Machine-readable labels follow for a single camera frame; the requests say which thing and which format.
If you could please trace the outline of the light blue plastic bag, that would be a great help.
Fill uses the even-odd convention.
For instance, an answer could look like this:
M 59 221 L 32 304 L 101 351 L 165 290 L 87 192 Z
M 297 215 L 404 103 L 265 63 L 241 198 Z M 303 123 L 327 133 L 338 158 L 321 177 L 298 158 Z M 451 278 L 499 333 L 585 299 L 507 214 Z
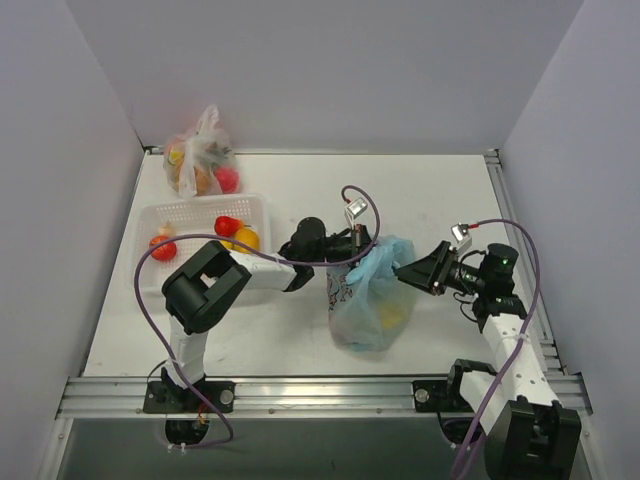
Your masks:
M 407 325 L 417 295 L 397 279 L 395 270 L 415 260 L 412 241 L 384 236 L 357 267 L 326 270 L 329 330 L 335 344 L 356 352 L 391 346 Z

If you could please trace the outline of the orange lemon fruit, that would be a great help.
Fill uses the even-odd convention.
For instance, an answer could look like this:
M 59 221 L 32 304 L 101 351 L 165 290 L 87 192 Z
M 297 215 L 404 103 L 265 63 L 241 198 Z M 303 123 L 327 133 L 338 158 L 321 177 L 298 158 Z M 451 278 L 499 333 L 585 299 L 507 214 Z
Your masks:
M 259 235 L 248 227 L 237 230 L 232 237 L 232 241 L 221 240 L 220 243 L 228 250 L 240 253 L 251 253 L 253 250 L 260 250 Z

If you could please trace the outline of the red pear fruit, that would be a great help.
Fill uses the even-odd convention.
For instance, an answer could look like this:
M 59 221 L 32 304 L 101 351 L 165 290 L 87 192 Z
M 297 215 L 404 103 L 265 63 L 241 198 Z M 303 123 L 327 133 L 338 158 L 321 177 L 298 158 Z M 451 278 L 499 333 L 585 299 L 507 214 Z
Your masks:
M 214 222 L 214 232 L 225 238 L 233 238 L 244 227 L 242 220 L 226 215 L 218 216 Z

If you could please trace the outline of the red apple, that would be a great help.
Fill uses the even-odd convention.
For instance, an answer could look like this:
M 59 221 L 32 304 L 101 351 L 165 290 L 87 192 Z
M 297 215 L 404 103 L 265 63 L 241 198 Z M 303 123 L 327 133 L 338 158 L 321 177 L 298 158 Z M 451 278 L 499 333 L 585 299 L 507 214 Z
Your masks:
M 176 243 L 171 241 L 166 235 L 153 237 L 148 244 L 151 249 L 151 257 L 158 262 L 169 262 L 173 260 L 178 252 Z

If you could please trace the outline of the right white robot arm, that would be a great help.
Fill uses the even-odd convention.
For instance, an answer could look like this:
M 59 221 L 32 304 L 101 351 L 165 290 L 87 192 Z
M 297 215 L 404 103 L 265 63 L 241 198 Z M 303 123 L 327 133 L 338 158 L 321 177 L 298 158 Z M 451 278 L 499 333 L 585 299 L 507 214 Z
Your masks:
M 579 414 L 564 407 L 547 381 L 528 332 L 528 314 L 515 294 L 518 253 L 490 244 L 476 267 L 441 242 L 428 256 L 396 270 L 403 283 L 431 295 L 452 289 L 472 296 L 491 363 L 458 359 L 443 385 L 446 402 L 473 410 L 484 433 L 484 464 L 492 479 L 567 479 L 581 434 Z

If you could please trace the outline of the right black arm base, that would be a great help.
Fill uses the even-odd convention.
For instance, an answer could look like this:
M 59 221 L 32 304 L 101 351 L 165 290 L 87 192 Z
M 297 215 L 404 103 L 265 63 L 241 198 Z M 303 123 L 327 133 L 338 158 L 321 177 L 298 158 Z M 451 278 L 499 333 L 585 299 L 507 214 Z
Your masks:
M 472 413 L 464 400 L 447 393 L 446 380 L 414 380 L 412 390 L 414 410 L 418 413 Z

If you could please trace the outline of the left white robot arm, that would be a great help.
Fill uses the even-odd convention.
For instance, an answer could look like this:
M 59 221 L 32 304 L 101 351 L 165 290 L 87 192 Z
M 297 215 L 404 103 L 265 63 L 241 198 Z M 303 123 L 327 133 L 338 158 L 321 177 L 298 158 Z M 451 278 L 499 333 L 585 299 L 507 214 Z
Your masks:
M 273 255 L 230 251 L 216 240 L 205 243 L 161 288 L 171 328 L 171 353 L 161 373 L 167 400 L 180 411 L 199 405 L 208 332 L 243 291 L 294 292 L 314 277 L 316 266 L 353 268 L 378 235 L 363 224 L 329 235 L 320 219 L 307 217 Z

